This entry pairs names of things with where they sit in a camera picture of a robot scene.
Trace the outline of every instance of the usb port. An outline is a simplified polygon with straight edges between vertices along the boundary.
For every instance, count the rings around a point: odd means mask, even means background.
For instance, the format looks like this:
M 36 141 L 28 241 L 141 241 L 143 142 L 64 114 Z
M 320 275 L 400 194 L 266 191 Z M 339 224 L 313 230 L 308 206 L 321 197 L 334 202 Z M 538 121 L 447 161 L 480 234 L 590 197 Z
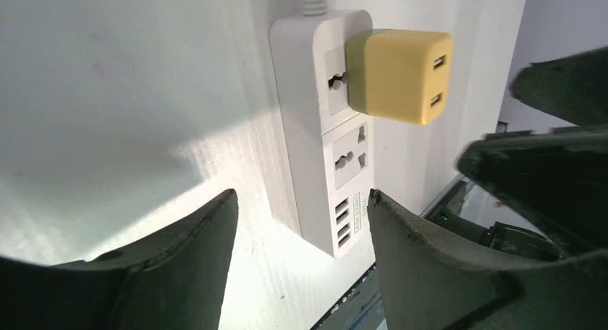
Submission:
M 443 66 L 445 64 L 445 55 L 441 56 L 438 59 L 435 59 L 435 61 L 433 61 L 433 69 L 436 70 L 437 68 Z
M 351 224 L 346 224 L 338 231 L 338 238 L 342 237 L 344 233 L 347 233 L 351 229 Z
M 345 198 L 340 204 L 336 206 L 336 214 L 340 214 L 348 206 L 348 197 Z
M 336 224 L 339 225 L 340 222 L 344 221 L 348 217 L 348 209 L 344 211 L 344 213 L 340 214 L 338 218 L 336 218 Z
M 434 97 L 431 99 L 431 106 L 433 106 L 433 105 L 437 104 L 438 102 L 440 102 L 440 101 L 441 101 L 441 96 L 442 96 L 442 93 L 440 93 L 440 94 L 438 94 L 438 95 L 434 96 Z
M 345 235 L 344 238 L 340 239 L 340 241 L 338 242 L 338 248 L 341 248 L 342 245 L 348 242 L 349 239 L 351 239 L 351 235 Z

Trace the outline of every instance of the wall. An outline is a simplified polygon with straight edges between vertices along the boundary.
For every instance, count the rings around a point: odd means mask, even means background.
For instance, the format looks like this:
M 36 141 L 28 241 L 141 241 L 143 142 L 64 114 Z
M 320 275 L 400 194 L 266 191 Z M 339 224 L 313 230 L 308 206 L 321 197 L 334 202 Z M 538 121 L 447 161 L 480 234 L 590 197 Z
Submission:
M 531 62 L 543 62 L 608 45 L 608 0 L 526 0 L 513 61 L 512 80 Z M 532 109 L 505 92 L 500 120 L 509 131 L 570 126 Z
M 377 121 L 377 186 L 420 211 L 492 131 L 525 0 L 331 0 L 455 41 L 445 114 Z M 239 227 L 220 328 L 309 329 L 373 263 L 297 235 L 268 32 L 298 0 L 0 0 L 0 254 L 91 259 L 223 189 Z

